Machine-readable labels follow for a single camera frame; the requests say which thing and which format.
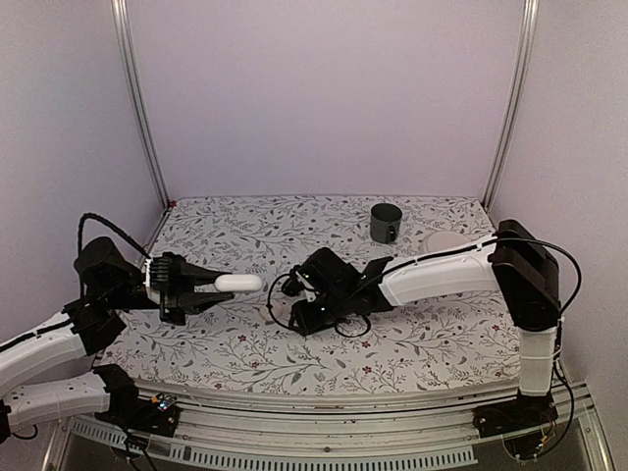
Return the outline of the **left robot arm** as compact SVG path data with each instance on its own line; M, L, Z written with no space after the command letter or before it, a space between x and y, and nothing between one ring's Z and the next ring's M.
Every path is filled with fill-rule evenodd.
M166 393L140 397L134 380L118 365L97 366L46 384L33 385L30 379L112 345L127 327L121 312L154 310L161 321L181 325L187 316L231 300L238 292L260 289L260 279L199 267L172 252L147 257L138 268L106 236L82 248L74 267L78 299L1 345L1 438L83 413L125 433L172 436L181 414L176 398Z

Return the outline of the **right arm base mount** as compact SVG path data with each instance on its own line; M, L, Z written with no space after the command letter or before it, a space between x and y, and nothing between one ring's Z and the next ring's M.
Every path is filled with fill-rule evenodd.
M478 406L472 413L472 424L481 438L548 425L558 418L550 392L542 396L518 392L514 399Z

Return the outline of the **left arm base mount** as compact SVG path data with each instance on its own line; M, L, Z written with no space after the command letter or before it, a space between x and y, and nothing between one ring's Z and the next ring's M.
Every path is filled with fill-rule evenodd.
M172 438L182 411L174 395L160 392L150 398L114 397L109 410L95 413L94 417L123 431Z

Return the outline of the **white earbud case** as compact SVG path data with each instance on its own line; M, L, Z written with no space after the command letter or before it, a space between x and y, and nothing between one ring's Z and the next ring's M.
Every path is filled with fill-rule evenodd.
M262 280L256 275L227 274L219 276L214 287L219 292L256 292L262 288Z

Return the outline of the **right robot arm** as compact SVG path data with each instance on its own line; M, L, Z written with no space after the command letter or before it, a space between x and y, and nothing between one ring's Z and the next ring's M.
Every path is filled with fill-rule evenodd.
M474 291L497 291L520 341L521 394L507 419L527 428L546 409L561 318L559 269L546 246L515 220L499 223L493 235L414 257L386 256L363 269L332 249L317 249L294 266L281 287L297 297L288 325L306 336L330 329L355 314L388 312L422 299Z

